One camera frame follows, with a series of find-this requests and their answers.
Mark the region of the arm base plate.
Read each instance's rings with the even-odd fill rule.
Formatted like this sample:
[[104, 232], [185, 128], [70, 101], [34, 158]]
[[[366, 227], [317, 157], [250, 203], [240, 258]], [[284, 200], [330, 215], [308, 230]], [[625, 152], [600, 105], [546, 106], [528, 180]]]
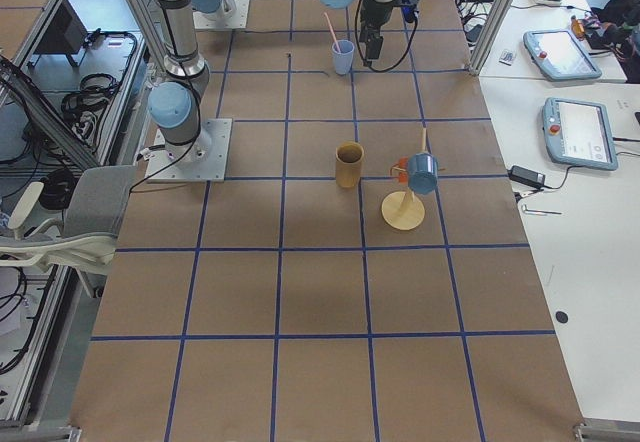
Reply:
[[197, 31], [244, 30], [250, 0], [191, 0]]
[[149, 156], [145, 176], [151, 183], [223, 182], [225, 180], [231, 118], [206, 119], [195, 144], [182, 147], [166, 145], [160, 129], [154, 144], [164, 145]]

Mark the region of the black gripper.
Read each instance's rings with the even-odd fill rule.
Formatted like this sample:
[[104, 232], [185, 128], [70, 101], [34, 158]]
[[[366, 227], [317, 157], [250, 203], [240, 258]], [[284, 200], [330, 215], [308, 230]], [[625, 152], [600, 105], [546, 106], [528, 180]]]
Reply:
[[376, 0], [361, 0], [358, 41], [365, 45], [364, 65], [371, 67], [378, 60], [384, 37], [381, 28], [388, 22], [388, 4]]

